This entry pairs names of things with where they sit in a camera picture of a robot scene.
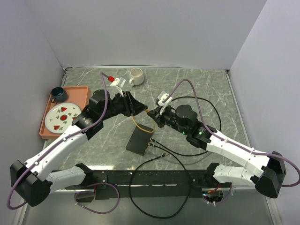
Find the black network switch box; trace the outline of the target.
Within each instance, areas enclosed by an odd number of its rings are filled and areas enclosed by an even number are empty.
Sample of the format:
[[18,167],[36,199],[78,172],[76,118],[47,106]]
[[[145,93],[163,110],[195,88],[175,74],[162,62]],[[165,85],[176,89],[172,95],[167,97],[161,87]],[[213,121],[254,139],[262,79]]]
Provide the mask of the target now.
[[145,125],[139,124],[135,127],[127,145],[126,150],[140,156],[144,156],[148,147],[148,142],[153,136],[154,129]]

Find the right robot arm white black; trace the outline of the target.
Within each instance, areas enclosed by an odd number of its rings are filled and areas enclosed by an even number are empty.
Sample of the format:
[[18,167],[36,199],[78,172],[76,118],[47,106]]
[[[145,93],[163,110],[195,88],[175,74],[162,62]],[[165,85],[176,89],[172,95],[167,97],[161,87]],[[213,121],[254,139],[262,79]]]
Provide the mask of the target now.
[[218,183],[254,187],[259,193],[277,198],[282,187],[286,168],[281,154],[260,152],[238,143],[220,131],[198,120],[197,113],[189,105],[180,105],[175,111],[170,106],[161,112],[160,107],[147,113],[162,128],[167,125],[184,134],[193,146],[224,156],[239,164],[238,167],[212,164],[205,175],[210,187]]

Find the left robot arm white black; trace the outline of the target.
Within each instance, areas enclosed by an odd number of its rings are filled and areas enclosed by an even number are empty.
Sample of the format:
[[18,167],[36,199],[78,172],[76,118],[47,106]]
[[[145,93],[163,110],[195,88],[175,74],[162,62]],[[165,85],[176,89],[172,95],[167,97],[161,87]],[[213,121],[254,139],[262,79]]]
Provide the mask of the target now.
[[69,170],[54,174],[56,165],[77,146],[91,139],[103,128],[104,120],[122,114],[136,116],[147,109],[136,100],[130,91],[121,91],[114,98],[106,90],[97,90],[83,111],[52,144],[26,162],[15,161],[10,167],[11,191],[17,192],[25,203],[37,206],[47,196],[64,187],[92,185],[92,171],[85,165],[76,165]]

